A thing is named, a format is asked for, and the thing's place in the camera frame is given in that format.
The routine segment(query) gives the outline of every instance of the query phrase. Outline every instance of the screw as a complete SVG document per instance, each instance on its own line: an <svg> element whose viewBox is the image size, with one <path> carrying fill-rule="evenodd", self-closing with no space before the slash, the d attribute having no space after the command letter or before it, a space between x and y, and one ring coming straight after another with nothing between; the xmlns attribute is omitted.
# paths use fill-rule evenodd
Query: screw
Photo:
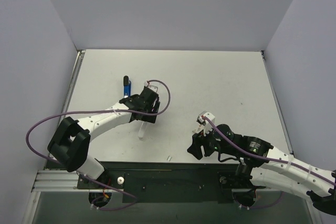
<svg viewBox="0 0 336 224"><path fill-rule="evenodd" d="M223 177L220 177L220 178L219 178L219 182L222 183L222 184L226 184L226 182L227 182L227 181L226 181L226 177L224 177L224 176L223 176Z"/></svg>

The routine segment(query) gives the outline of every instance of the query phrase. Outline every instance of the black joint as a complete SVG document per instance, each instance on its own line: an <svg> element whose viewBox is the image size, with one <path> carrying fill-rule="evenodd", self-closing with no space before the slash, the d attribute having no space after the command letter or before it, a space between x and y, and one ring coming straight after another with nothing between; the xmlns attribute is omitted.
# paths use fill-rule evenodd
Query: black joint
<svg viewBox="0 0 336 224"><path fill-rule="evenodd" d="M201 146L202 146L202 137L200 136L200 134L194 134L193 135L193 143L187 149L187 152L192 154L198 160L201 160L202 157L203 157Z"/></svg>
<svg viewBox="0 0 336 224"><path fill-rule="evenodd" d="M329 189L328 192L331 194L329 196L321 197L315 194L313 191L306 192L313 202L313 206L329 215L336 215L336 191Z"/></svg>
<svg viewBox="0 0 336 224"><path fill-rule="evenodd" d="M251 207L255 203L254 191L233 193L233 198L240 204L246 207Z"/></svg>
<svg viewBox="0 0 336 224"><path fill-rule="evenodd" d="M64 118L56 129L48 151L67 169L77 170L86 161L90 144L90 134L71 117Z"/></svg>
<svg viewBox="0 0 336 224"><path fill-rule="evenodd" d="M119 103L125 104L130 110L154 114L159 111L159 95L148 87L144 87L141 94L134 94L123 98ZM141 115L132 113L130 122L140 120L143 122L155 123L156 115Z"/></svg>
<svg viewBox="0 0 336 224"><path fill-rule="evenodd" d="M244 179L252 179L251 172L252 167L239 164L236 170L236 176Z"/></svg>

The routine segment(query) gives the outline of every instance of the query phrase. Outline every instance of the gray wall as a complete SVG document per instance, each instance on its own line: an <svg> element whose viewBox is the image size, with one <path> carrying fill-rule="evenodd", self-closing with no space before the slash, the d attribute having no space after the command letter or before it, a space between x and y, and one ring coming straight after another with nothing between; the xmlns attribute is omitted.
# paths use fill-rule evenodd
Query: gray wall
<svg viewBox="0 0 336 224"><path fill-rule="evenodd" d="M77 48L263 50L292 0L51 0Z"/></svg>
<svg viewBox="0 0 336 224"><path fill-rule="evenodd" d="M50 0L0 0L0 219L21 223L44 161L25 144L36 121L61 109L76 49ZM33 134L46 153L55 121Z"/></svg>
<svg viewBox="0 0 336 224"><path fill-rule="evenodd" d="M265 52L295 155L330 170L336 169L335 43L336 0L293 0Z"/></svg>

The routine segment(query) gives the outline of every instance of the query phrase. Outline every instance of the blue marker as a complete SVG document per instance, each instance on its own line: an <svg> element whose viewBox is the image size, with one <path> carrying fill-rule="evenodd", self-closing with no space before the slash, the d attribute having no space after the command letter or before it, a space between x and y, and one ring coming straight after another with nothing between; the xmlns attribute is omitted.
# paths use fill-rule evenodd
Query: blue marker
<svg viewBox="0 0 336 224"><path fill-rule="evenodd" d="M131 81L128 76L124 76L124 98L131 96Z"/></svg>

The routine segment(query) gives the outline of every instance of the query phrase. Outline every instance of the small white object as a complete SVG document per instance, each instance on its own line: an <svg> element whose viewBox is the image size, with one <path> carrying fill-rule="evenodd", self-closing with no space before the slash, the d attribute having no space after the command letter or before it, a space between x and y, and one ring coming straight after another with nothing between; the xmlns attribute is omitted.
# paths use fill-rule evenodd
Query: small white object
<svg viewBox="0 0 336 224"><path fill-rule="evenodd" d="M197 122L199 122L200 124L202 124L202 126L204 127L203 128L204 135L206 135L206 134L208 134L212 130L212 126L209 124L209 122L207 120L204 120L202 118L203 116L209 118L209 120L211 122L213 122L213 123L215 123L216 117L213 114L211 114L211 113L209 113L207 111L203 111L201 114L198 115Z"/></svg>
<svg viewBox="0 0 336 224"><path fill-rule="evenodd" d="M155 93L158 92L159 88L157 86L154 85L148 85L147 88L150 88L151 90L153 90Z"/></svg>
<svg viewBox="0 0 336 224"><path fill-rule="evenodd" d="M139 138L140 140L143 140L143 137L144 137L144 135L145 135L147 126L148 126L148 122L143 122L143 123L141 124L141 126L140 126L139 133L138 133L138 138Z"/></svg>
<svg viewBox="0 0 336 224"><path fill-rule="evenodd" d="M193 130L192 133L198 134L202 130L204 130L204 126L203 125L198 125L197 129Z"/></svg>
<svg viewBox="0 0 336 224"><path fill-rule="evenodd" d="M119 185L122 185L122 184L124 184L125 179L124 179L123 177L119 177L119 178L117 179L117 182L118 182Z"/></svg>
<svg viewBox="0 0 336 224"><path fill-rule="evenodd" d="M243 157L240 157L239 160L240 160L242 165L246 165Z"/></svg>

